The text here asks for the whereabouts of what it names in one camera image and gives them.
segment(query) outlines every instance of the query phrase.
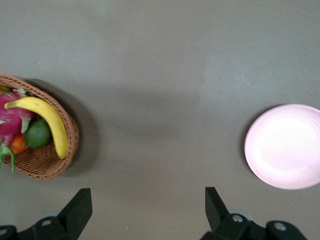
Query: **plate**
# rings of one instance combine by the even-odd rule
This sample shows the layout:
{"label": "plate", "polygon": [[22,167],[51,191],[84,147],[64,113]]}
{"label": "plate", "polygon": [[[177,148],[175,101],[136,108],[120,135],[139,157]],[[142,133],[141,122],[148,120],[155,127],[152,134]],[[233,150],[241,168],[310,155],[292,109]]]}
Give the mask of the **plate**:
{"label": "plate", "polygon": [[280,189],[305,189],[320,183],[320,110],[286,104],[263,113],[244,144],[254,174]]}

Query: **green lime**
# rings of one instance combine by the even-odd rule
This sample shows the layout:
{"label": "green lime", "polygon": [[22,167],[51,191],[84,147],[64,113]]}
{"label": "green lime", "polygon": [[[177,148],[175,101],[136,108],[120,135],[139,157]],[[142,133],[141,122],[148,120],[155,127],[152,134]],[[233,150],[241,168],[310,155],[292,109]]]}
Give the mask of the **green lime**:
{"label": "green lime", "polygon": [[40,149],[52,141],[52,133],[46,120],[33,121],[25,132],[25,144],[33,149]]}

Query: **fruit basket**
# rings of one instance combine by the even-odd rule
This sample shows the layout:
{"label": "fruit basket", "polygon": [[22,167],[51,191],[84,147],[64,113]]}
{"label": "fruit basket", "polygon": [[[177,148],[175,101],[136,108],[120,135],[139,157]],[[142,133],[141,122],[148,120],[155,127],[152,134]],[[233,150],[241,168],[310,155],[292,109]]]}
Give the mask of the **fruit basket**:
{"label": "fruit basket", "polygon": [[[68,135],[69,146],[66,158],[60,159],[56,153],[55,144],[51,141],[45,147],[29,148],[17,154],[14,163],[15,171],[35,180],[49,180],[62,174],[70,166],[79,145],[79,128],[75,120],[65,111],[57,100],[20,78],[0,73],[0,85],[11,89],[24,88],[35,97],[49,103],[61,116]],[[3,163],[11,167],[10,157],[6,156]]]}

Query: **gray table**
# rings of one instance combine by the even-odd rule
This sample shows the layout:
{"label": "gray table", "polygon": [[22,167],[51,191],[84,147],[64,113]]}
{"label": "gray table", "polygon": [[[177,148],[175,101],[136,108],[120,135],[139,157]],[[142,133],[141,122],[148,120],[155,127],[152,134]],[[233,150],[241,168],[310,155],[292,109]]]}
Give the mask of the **gray table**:
{"label": "gray table", "polygon": [[320,235],[320,185],[257,178],[244,138],[266,109],[320,108],[318,0],[0,0],[0,72],[79,119],[75,164],[49,181],[0,170],[0,225],[23,230],[91,188],[80,239],[197,240],[205,187],[228,208]]}

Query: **yellow banana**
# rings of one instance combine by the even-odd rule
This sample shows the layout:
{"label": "yellow banana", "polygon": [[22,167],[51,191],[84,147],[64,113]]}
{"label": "yellow banana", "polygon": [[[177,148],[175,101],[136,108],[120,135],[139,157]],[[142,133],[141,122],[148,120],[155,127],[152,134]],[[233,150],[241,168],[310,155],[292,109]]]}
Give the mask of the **yellow banana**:
{"label": "yellow banana", "polygon": [[11,88],[0,85],[0,95],[11,92],[11,91],[12,91]]}
{"label": "yellow banana", "polygon": [[57,110],[49,103],[38,97],[26,96],[15,101],[7,102],[4,107],[6,109],[26,109],[39,114],[50,127],[58,156],[64,159],[68,155],[69,140],[65,125]]}

